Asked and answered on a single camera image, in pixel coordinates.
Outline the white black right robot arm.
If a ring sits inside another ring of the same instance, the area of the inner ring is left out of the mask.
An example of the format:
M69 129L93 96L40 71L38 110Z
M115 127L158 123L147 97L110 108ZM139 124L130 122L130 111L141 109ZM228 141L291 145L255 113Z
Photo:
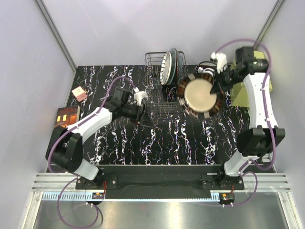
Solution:
M285 137L273 114L270 97L270 63L265 57L255 55L251 46L243 46L235 51L236 66L229 69L226 54L213 52L211 59L216 63L214 83L210 93L227 92L235 84L243 83L249 103L249 129L237 137L237 151L225 162L213 179L222 189L230 189L241 182L242 173L251 164L261 170L257 159L275 153L276 147Z

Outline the light teal plate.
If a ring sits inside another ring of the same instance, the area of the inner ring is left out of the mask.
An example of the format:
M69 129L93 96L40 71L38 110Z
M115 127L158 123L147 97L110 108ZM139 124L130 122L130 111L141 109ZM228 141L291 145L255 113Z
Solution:
M177 82L177 75L178 75L178 51L176 48L171 48L170 50L171 57L172 57L172 67L170 73L169 84Z

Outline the white blue striped plate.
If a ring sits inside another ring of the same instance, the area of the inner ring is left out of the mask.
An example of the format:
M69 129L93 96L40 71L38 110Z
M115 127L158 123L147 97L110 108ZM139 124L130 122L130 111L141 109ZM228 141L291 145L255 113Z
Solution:
M166 52L165 55L163 56L161 70L160 70L160 83L162 85L165 85L168 81L171 64L172 64L171 54L170 52Z

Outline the brown cream checkered plate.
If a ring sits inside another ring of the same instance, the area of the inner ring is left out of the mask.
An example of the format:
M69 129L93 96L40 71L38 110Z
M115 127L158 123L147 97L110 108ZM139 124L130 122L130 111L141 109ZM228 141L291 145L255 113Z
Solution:
M210 94L213 83L210 73L191 73L180 81L177 100L187 115L206 120L221 110L224 95Z

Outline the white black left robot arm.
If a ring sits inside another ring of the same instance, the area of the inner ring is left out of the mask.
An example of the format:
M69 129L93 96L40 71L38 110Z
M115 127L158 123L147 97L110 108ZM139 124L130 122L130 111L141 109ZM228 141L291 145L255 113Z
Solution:
M103 171L84 159L83 144L99 129L121 117L129 118L136 125L152 127L152 120L144 104L147 96L145 91L138 88L133 92L118 88L105 99L101 107L84 119L67 127L55 127L45 156L48 165L55 164L86 179L91 188L99 188L103 183Z

